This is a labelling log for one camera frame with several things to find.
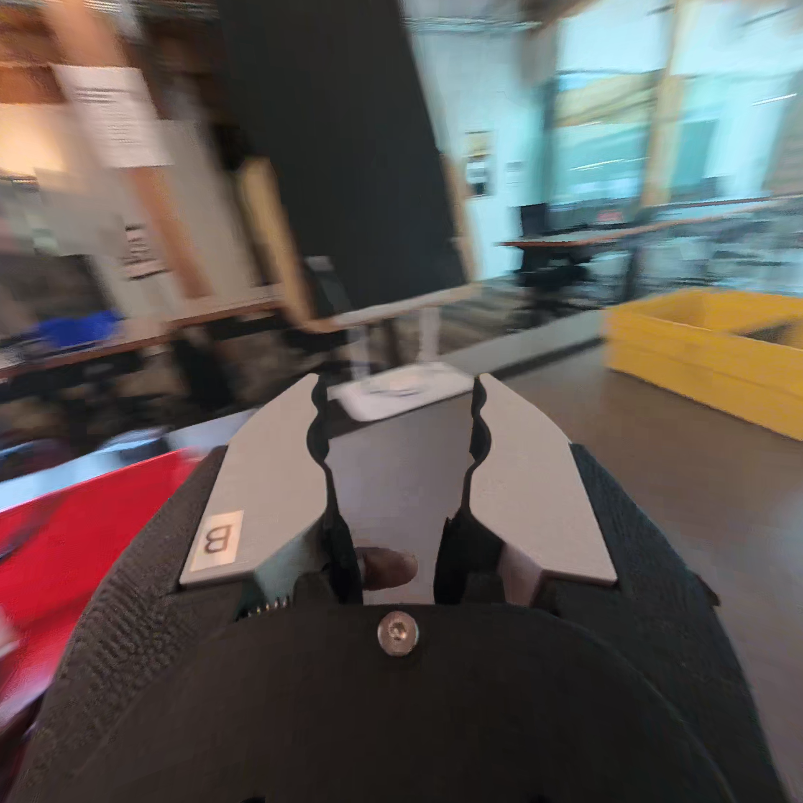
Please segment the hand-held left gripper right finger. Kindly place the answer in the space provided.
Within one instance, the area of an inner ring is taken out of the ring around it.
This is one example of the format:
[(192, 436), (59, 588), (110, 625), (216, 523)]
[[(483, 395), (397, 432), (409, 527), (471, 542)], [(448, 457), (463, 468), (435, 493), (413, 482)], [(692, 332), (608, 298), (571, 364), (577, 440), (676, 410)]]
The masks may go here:
[(488, 373), (471, 398), (471, 463), (438, 547), (434, 602), (535, 606), (556, 581), (606, 591), (618, 577), (573, 445)]

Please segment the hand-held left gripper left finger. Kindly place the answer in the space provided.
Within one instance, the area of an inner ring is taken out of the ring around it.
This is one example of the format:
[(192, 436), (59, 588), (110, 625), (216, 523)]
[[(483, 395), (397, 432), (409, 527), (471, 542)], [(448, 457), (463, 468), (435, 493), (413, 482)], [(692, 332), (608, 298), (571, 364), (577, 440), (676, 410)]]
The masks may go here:
[(342, 604), (363, 580), (330, 467), (327, 385), (314, 373), (254, 413), (229, 441), (178, 579), (182, 590), (241, 582), (252, 606), (286, 606), (306, 575)]

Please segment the red plastic bin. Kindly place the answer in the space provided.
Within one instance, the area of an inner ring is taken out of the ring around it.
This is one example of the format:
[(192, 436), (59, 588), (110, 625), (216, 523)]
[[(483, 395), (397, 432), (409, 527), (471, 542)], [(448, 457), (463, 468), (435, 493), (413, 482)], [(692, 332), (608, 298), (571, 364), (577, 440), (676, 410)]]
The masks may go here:
[(95, 589), (199, 461), (176, 450), (2, 507), (2, 731), (50, 686)]

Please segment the yellow plastic bin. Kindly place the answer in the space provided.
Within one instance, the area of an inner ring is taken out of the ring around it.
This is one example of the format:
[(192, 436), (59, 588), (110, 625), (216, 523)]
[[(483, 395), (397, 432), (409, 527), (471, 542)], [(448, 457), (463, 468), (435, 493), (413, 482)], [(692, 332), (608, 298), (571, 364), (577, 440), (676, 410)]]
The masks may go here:
[(611, 307), (608, 368), (802, 440), (802, 299), (688, 288)]

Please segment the person's left hand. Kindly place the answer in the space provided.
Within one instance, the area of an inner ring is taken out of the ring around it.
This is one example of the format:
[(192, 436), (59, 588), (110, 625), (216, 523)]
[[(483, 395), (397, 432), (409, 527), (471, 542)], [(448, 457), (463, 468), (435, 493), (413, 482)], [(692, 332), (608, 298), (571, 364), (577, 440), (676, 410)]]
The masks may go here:
[(357, 565), (364, 591), (399, 588), (417, 576), (417, 558), (386, 547), (357, 547)]

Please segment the wooden office desk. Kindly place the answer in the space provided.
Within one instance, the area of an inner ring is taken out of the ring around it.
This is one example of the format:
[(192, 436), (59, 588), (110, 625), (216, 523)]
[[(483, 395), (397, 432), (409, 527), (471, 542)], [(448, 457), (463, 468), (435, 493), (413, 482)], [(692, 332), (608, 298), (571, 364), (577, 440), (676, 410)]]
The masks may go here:
[(618, 246), (637, 243), (648, 235), (657, 235), (679, 227), (717, 223), (738, 215), (788, 206), (801, 201), (801, 198), (802, 193), (798, 191), (757, 197), (726, 197), (698, 202), (668, 203), (641, 209), (628, 222), (596, 222), (587, 230), (573, 234), (536, 238), (519, 236), (497, 242), (495, 245), (519, 252), (537, 246), (557, 246), (561, 250), (584, 246), (591, 256), (595, 256)]
[(122, 320), (118, 330), (98, 345), (74, 351), (60, 351), (24, 358), (11, 364), (2, 359), (1, 381), (7, 382), (35, 372), (107, 359), (122, 353), (136, 353), (146, 348), (166, 345), (172, 336), (186, 327), (208, 324), (235, 316), (273, 312), (280, 296), (268, 287), (260, 287), (256, 295), (239, 300), (215, 300), (211, 297), (183, 302), (177, 312), (165, 316), (138, 316)]

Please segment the blue plastic bin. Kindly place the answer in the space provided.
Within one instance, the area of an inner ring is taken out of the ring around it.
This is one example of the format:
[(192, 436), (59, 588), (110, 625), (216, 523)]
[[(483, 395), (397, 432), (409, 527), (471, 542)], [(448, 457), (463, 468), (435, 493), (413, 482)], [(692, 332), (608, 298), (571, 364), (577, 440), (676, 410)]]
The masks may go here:
[(113, 310), (74, 318), (56, 317), (39, 323), (35, 337), (54, 352), (92, 348), (115, 338), (124, 319)]

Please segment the black office chair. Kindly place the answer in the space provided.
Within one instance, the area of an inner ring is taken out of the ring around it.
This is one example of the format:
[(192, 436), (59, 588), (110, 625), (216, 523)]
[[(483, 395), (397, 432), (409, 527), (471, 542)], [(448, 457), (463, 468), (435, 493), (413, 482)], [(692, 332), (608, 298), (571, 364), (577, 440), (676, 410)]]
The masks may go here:
[[(564, 228), (552, 227), (546, 203), (519, 207), (519, 219), (523, 238), (573, 234), (589, 228), (585, 220)], [(521, 252), (517, 284), (544, 294), (559, 292), (589, 281), (590, 259), (591, 254), (584, 246), (563, 250), (557, 246), (525, 248)]]

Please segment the black board on white stand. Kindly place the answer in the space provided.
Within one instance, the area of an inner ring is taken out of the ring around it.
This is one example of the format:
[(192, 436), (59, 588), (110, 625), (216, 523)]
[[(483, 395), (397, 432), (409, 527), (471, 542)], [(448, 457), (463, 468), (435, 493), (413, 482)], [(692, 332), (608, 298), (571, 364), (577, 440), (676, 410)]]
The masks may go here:
[(343, 335), (357, 422), (468, 394), (440, 310), (476, 276), (465, 182), (438, 148), (399, 2), (217, 2), (248, 155), (238, 190), (286, 321)]

